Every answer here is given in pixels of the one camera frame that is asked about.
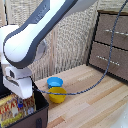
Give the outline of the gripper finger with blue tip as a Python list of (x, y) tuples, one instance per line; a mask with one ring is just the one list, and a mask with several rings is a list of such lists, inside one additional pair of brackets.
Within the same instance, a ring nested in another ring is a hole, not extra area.
[(18, 108), (22, 108), (23, 107), (23, 99), (22, 98), (19, 98), (17, 100), (17, 102), (18, 102)]

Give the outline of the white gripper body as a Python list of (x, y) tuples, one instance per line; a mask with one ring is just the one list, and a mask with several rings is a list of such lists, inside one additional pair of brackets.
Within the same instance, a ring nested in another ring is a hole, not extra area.
[(23, 69), (6, 67), (3, 76), (4, 86), (22, 99), (30, 98), (32, 96), (31, 75), (32, 72), (28, 67)]

